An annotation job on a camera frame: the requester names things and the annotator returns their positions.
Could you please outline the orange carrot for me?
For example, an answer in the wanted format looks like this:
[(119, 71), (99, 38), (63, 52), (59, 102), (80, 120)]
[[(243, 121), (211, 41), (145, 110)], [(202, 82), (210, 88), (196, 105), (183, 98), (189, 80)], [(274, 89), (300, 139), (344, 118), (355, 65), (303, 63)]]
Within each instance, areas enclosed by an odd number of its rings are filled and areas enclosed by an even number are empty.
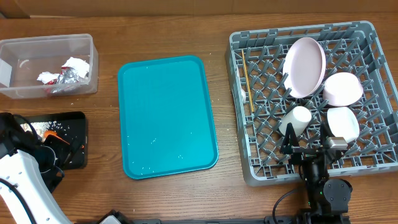
[(44, 132), (44, 144), (48, 145), (69, 145), (70, 143), (62, 139), (55, 131)]

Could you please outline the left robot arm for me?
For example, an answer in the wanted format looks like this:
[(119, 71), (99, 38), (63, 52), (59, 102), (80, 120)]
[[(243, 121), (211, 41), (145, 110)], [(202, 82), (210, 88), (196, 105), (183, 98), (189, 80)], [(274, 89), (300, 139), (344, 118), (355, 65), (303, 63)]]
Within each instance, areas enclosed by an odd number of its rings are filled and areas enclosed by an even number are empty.
[(20, 119), (1, 113), (1, 197), (16, 223), (70, 223), (52, 192), (85, 143), (53, 134), (42, 141), (33, 127), (24, 130)]

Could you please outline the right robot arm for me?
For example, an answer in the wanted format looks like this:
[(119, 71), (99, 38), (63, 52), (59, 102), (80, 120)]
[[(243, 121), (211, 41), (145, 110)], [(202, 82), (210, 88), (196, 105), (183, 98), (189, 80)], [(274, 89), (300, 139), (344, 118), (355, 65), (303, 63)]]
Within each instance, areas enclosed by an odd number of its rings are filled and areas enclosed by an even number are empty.
[(334, 136), (325, 123), (321, 124), (317, 148), (299, 146), (294, 127), (288, 123), (280, 153), (288, 154), (290, 165), (298, 166), (298, 174), (308, 197), (308, 208), (300, 209), (289, 223), (349, 223), (348, 204), (353, 191), (344, 179), (332, 179), (328, 165), (341, 159), (348, 143)]

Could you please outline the white bowl with peanuts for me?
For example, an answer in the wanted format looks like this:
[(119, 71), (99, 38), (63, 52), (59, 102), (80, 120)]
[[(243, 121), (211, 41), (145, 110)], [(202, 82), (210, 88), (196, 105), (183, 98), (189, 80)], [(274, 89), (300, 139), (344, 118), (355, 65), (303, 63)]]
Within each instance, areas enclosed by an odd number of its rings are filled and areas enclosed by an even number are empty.
[(342, 137), (347, 143), (359, 137), (359, 123), (348, 107), (330, 108), (326, 114), (327, 123), (335, 137)]

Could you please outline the white plastic fork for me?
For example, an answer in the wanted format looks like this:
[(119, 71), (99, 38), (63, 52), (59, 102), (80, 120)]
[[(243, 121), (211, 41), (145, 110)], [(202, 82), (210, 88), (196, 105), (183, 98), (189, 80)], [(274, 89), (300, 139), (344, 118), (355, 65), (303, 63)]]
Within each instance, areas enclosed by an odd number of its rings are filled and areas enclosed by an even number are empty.
[(243, 88), (240, 90), (241, 98), (243, 100), (243, 103), (246, 103), (246, 92)]

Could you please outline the white paper cup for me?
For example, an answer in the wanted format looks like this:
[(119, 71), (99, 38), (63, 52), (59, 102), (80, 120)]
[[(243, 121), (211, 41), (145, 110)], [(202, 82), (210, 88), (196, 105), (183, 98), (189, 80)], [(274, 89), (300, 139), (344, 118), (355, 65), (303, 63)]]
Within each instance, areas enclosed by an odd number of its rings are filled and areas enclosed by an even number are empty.
[(286, 133), (287, 125), (289, 123), (292, 123), (295, 135), (299, 137), (308, 126), (311, 119), (312, 114), (309, 109), (303, 106), (296, 106), (281, 119), (279, 131), (284, 136)]

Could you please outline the silver foil wrapper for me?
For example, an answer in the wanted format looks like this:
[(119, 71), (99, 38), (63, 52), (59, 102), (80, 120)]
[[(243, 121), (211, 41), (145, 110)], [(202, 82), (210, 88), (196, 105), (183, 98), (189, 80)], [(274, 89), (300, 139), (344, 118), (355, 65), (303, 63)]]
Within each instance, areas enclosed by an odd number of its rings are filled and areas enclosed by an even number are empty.
[(71, 67), (64, 67), (61, 73), (44, 72), (41, 74), (41, 80), (44, 85), (63, 85), (61, 87), (48, 87), (46, 92), (48, 94), (61, 94), (69, 91), (74, 91), (79, 87), (80, 77), (77, 71)]

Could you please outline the wooden chopstick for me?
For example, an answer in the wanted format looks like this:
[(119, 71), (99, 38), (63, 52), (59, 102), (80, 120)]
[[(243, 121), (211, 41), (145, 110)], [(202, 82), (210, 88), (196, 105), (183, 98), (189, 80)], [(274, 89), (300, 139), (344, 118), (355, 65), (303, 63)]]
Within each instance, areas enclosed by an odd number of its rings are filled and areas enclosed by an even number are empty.
[(254, 105), (253, 105), (253, 102), (252, 102), (251, 87), (250, 87), (250, 83), (249, 83), (249, 76), (248, 76), (248, 70), (247, 70), (247, 65), (246, 65), (245, 53), (244, 53), (243, 49), (241, 49), (241, 55), (242, 55), (242, 60), (243, 60), (244, 76), (245, 76), (245, 79), (246, 79), (246, 88), (247, 88), (248, 96), (249, 96), (249, 104), (250, 104), (250, 107), (251, 107), (251, 112), (254, 113)]

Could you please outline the white bowl with rice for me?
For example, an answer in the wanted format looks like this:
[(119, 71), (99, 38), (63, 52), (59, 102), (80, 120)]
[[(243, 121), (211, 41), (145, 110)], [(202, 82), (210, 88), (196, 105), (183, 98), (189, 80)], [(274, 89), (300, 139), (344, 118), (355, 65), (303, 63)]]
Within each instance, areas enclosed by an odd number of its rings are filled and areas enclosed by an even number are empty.
[(336, 73), (324, 82), (323, 99), (332, 106), (349, 106), (357, 102), (363, 94), (360, 80), (352, 73)]

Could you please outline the white round plate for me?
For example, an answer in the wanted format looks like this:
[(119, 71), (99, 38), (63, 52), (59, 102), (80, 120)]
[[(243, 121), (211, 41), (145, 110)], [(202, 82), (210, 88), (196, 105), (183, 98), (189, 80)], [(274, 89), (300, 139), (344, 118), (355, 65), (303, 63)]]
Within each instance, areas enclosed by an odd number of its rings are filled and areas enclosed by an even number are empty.
[(284, 86), (291, 89), (290, 96), (305, 98), (320, 86), (326, 70), (326, 56), (321, 45), (313, 38), (297, 40), (287, 52), (283, 74)]

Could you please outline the white napkin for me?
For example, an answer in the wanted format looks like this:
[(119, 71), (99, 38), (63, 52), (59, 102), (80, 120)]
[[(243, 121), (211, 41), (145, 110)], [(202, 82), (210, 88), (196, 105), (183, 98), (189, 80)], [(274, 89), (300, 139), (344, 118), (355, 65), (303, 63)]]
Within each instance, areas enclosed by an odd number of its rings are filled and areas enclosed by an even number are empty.
[[(85, 81), (88, 79), (88, 74), (90, 71), (90, 64), (88, 64), (86, 61), (80, 59), (80, 58), (75, 58), (75, 57), (70, 57), (62, 66), (61, 66), (61, 71), (64, 67), (71, 67), (74, 68), (77, 71), (78, 76), (80, 77), (80, 82)], [(41, 80), (41, 74), (37, 77), (37, 81), (42, 82)]]

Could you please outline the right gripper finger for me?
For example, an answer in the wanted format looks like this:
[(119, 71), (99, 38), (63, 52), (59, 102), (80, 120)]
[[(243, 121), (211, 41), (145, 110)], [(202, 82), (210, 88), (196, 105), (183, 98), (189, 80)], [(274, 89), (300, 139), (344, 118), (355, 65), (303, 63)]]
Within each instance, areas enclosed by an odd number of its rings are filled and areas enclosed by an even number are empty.
[(292, 123), (288, 123), (286, 126), (285, 136), (283, 138), (279, 152), (281, 154), (302, 153), (302, 148), (299, 145), (299, 141)]
[(322, 123), (320, 125), (320, 147), (324, 147), (328, 137), (330, 137), (330, 129), (326, 123)]

